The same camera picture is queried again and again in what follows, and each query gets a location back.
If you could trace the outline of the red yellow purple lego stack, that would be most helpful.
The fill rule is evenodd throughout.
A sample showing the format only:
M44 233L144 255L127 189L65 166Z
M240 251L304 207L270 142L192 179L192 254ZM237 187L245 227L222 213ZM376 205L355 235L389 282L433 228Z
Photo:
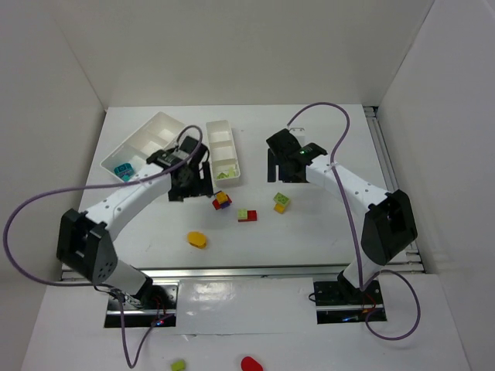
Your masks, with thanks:
M224 191L218 191L214 194L212 205L215 210L226 209L231 205L232 201L228 194Z

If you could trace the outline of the lime lego brick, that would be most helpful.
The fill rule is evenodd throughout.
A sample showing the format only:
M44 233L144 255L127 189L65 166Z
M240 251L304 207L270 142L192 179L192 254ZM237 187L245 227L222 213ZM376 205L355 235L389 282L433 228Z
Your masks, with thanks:
M217 179L230 179L237 176L236 169L229 167L218 172Z

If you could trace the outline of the lime and red lego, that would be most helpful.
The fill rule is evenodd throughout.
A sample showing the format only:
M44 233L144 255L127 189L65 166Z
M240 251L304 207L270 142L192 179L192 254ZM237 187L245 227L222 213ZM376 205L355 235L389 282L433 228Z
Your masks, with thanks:
M258 214L256 210L239 209L237 211L237 221L239 223L254 222L258 220Z

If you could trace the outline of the yellow oval lego piece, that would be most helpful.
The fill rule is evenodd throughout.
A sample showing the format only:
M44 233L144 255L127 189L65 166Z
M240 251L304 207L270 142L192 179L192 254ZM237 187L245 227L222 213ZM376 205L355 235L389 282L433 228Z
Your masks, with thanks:
M187 241L191 246L198 249L205 248L208 243L207 237L203 233L198 231L189 232L187 234Z

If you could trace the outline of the teal arched lego brick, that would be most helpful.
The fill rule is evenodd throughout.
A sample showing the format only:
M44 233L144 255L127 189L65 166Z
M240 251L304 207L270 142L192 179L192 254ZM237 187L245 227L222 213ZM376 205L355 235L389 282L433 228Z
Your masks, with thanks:
M115 167L114 173L117 177L123 179L123 178L131 178L135 174L135 171L132 168L131 164L126 162L124 164Z

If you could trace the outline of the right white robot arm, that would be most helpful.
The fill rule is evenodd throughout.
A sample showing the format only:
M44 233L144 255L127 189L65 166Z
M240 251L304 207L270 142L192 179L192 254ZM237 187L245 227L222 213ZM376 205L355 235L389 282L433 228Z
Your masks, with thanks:
M331 162L320 146L301 146L287 129L273 134L267 144L284 175L326 190L343 203L353 221L360 222L359 256L337 276L337 287L345 298L356 297L374 274L416 240L418 231L405 192L370 184Z

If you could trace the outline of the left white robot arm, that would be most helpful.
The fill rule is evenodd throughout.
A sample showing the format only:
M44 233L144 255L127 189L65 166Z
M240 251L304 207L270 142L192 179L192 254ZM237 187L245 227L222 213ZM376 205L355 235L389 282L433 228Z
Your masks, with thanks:
M136 184L119 186L83 212L69 209L62 215L56 257L91 285L119 291L139 308L158 295L159 289L148 275L118 258L114 241L146 206L168 192L181 199L212 196L210 164L187 163L167 174L152 163L141 169Z

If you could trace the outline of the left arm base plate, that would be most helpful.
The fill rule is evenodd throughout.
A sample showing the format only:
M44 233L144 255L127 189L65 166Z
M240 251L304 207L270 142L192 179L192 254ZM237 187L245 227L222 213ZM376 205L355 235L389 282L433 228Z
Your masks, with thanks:
M177 283L166 282L155 285L144 301L123 294L117 289L94 286L94 290L108 295L104 327L121 327L121 308L124 313L125 328L146 328L153 322L158 328L176 326L176 306L179 293Z

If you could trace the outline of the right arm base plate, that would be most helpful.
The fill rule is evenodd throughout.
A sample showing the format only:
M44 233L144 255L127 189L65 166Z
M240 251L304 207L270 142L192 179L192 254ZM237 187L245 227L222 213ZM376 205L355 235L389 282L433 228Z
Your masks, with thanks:
M318 325L365 322L386 322L381 286L373 281L364 293L346 298L336 281L315 281L308 299L316 306Z

